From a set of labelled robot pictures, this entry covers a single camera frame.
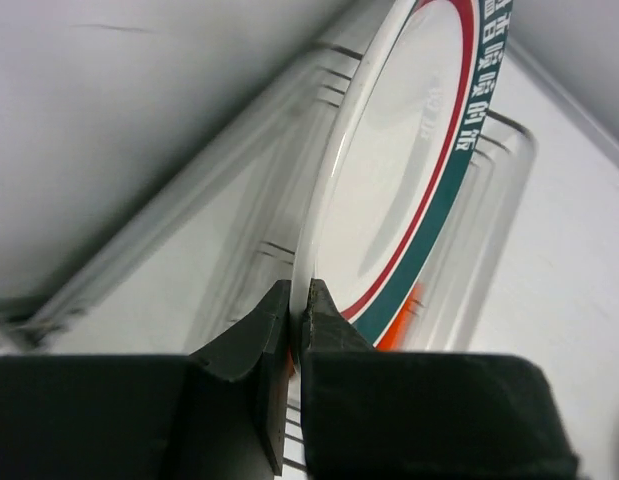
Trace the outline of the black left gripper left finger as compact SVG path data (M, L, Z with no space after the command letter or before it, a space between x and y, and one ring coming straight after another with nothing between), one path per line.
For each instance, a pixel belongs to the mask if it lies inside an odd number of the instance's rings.
M0 479L280 475L289 290L188 355L0 356Z

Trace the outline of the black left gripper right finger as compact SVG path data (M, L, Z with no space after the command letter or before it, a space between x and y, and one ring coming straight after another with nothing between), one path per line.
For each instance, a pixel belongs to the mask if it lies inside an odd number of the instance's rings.
M301 428L313 479L575 479L543 371L513 355L382 352L312 282Z

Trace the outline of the white plate green red rim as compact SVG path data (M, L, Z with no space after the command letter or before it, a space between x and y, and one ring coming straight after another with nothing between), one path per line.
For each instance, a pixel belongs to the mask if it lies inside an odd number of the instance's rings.
M295 250L292 354L325 285L370 344L397 333L475 153L509 1L396 1L361 53Z

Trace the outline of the large orange plate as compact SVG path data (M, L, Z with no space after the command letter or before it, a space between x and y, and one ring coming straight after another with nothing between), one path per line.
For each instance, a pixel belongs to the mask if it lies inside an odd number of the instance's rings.
M405 345L405 338L422 307L424 285L417 282L402 307L375 345L379 351L396 351Z

